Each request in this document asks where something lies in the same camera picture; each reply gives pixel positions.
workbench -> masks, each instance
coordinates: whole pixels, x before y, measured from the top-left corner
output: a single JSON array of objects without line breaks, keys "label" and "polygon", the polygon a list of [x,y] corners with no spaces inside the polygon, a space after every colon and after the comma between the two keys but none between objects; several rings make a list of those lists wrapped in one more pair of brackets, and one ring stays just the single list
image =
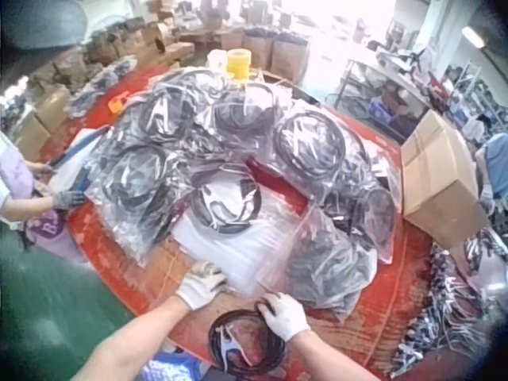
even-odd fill
[{"label": "workbench", "polygon": [[[128,74],[85,117],[63,123],[41,150],[43,160],[60,154],[79,130],[112,125],[116,117],[109,111],[108,102],[125,91],[142,90],[151,77],[163,72],[162,68],[145,67]],[[374,141],[400,166],[396,144],[350,117],[341,117],[350,129],[364,139]],[[254,170],[254,175],[260,183],[270,183],[272,189],[283,194],[297,213],[306,208],[306,200],[281,178],[273,178],[258,169]],[[138,267],[104,230],[90,202],[73,212],[68,223],[102,281],[135,315],[154,308],[171,295],[191,265],[178,244],[167,241],[155,249],[145,269]],[[328,311],[310,311],[308,320],[312,329],[333,347],[385,379],[385,372],[390,369],[391,358],[406,333],[409,320],[420,313],[424,304],[429,287],[427,257],[430,245],[431,240],[426,234],[398,215],[393,263],[379,264],[374,281],[362,292],[356,308],[344,324]],[[229,310],[252,309],[253,302],[234,294],[220,294],[209,306],[178,324],[170,338],[180,348],[211,363],[207,333],[212,322]],[[310,378],[298,353],[290,349],[282,367],[261,379]]]}]

hand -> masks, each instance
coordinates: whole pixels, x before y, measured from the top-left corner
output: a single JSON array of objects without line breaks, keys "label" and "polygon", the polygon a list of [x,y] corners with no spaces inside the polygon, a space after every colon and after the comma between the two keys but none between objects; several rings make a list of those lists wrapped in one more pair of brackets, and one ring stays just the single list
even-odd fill
[{"label": "hand", "polygon": [[55,170],[49,164],[44,163],[30,163],[29,170],[33,173],[38,173],[41,175],[53,174]]},{"label": "hand", "polygon": [[291,296],[279,292],[266,294],[263,299],[275,311],[275,315],[264,305],[258,307],[266,320],[268,327],[283,340],[291,340],[297,333],[310,330],[303,306]]},{"label": "hand", "polygon": [[85,194],[80,190],[66,190],[53,195],[53,208],[69,210],[80,206],[86,201]]},{"label": "hand", "polygon": [[219,267],[210,262],[197,262],[185,274],[176,294],[192,310],[206,306],[224,290],[226,277]]}]

person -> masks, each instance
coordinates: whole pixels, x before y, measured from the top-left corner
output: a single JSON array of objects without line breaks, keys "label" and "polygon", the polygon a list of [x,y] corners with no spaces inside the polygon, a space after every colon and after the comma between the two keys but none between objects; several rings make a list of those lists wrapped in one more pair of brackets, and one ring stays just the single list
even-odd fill
[{"label": "person", "polygon": [[[106,338],[73,381],[135,379],[160,350],[164,338],[191,311],[209,304],[225,287],[226,277],[210,263],[196,263],[174,295]],[[274,314],[259,305],[268,327],[302,354],[312,379],[322,381],[376,380],[359,364],[327,345],[309,327],[302,305],[291,296],[266,294]]]},{"label": "person", "polygon": [[480,144],[484,141],[483,135],[491,129],[491,126],[491,120],[485,114],[480,114],[476,117],[470,117],[461,132],[467,141]]},{"label": "person", "polygon": [[495,199],[508,198],[508,134],[498,133],[475,154],[482,175],[480,204],[487,215],[495,211]]},{"label": "person", "polygon": [[81,191],[51,194],[35,175],[52,172],[47,164],[26,161],[0,133],[0,221],[17,230],[27,247],[36,244],[58,256],[84,261],[61,210],[85,202]]}]

yellow tape roll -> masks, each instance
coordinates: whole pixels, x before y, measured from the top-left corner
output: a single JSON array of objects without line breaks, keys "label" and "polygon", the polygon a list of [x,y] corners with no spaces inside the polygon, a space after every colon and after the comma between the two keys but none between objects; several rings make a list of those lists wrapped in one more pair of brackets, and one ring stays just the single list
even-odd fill
[{"label": "yellow tape roll", "polygon": [[247,49],[233,49],[228,51],[228,73],[234,79],[247,80],[251,67],[252,53]]}]

green floor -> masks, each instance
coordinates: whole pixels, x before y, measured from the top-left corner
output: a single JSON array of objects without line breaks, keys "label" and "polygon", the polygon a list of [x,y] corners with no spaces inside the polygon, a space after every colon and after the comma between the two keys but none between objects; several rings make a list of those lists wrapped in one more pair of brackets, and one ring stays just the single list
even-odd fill
[{"label": "green floor", "polygon": [[12,379],[69,380],[93,347],[132,314],[92,267],[38,248],[23,252],[17,236],[3,230],[0,356]]}]

